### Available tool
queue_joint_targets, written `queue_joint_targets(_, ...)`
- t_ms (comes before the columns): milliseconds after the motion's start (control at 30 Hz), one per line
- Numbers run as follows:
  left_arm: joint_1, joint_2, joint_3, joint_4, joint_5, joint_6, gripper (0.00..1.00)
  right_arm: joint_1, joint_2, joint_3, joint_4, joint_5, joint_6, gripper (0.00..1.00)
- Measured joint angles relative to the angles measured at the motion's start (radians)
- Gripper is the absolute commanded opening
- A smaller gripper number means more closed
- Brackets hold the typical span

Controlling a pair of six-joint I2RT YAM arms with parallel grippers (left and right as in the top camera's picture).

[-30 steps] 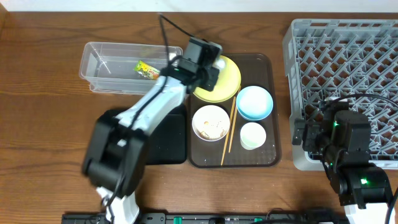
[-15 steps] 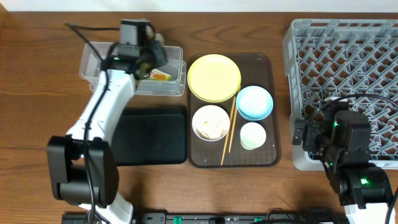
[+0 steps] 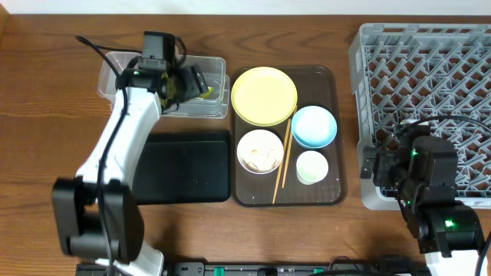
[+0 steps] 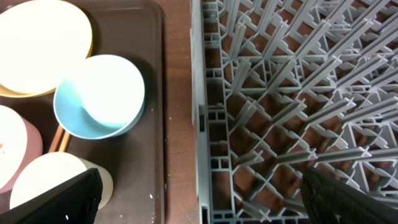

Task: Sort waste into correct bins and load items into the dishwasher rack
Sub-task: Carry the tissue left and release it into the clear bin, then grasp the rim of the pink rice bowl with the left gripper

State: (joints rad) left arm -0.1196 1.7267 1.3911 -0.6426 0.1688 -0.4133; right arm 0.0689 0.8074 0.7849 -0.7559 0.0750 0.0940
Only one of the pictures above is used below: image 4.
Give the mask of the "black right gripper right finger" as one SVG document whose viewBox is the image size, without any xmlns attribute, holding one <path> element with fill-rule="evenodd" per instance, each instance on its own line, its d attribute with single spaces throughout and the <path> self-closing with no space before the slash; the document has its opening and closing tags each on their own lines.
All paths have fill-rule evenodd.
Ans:
<svg viewBox="0 0 398 224">
<path fill-rule="evenodd" d="M 396 209 L 313 167 L 305 169 L 300 191 L 311 223 L 397 223 Z"/>
</svg>

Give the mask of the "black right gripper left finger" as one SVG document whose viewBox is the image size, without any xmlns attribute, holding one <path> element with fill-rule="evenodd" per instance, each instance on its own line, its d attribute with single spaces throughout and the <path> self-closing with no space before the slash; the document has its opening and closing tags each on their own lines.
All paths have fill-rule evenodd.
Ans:
<svg viewBox="0 0 398 224">
<path fill-rule="evenodd" d="M 90 168 L 66 182 L 1 214 L 1 223 L 93 223 L 100 208 L 103 182 Z"/>
</svg>

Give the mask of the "pale green cup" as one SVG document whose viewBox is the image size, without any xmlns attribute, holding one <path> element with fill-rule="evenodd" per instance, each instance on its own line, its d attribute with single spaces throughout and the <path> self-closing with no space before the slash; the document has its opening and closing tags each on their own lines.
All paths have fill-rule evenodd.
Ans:
<svg viewBox="0 0 398 224">
<path fill-rule="evenodd" d="M 33 160 L 17 178 L 9 206 L 15 208 L 90 168 L 97 168 L 102 179 L 99 208 L 103 208 L 113 194 L 114 185 L 110 173 L 97 164 L 67 152 L 51 152 Z"/>
</svg>

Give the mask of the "blue bowl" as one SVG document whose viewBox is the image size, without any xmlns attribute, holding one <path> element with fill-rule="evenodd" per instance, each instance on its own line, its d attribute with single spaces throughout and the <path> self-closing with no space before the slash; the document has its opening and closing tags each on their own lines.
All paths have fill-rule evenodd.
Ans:
<svg viewBox="0 0 398 224">
<path fill-rule="evenodd" d="M 95 55 L 59 83 L 53 110 L 60 126 L 89 140 L 120 136 L 140 120 L 146 87 L 140 70 L 117 55 Z"/>
</svg>

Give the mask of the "yellow plate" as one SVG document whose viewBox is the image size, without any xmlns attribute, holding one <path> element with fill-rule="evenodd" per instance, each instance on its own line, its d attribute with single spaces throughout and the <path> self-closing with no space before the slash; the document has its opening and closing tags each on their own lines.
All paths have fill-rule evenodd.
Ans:
<svg viewBox="0 0 398 224">
<path fill-rule="evenodd" d="M 53 92 L 92 45 L 90 20 L 72 3 L 27 1 L 7 9 L 1 13 L 1 96 Z"/>
</svg>

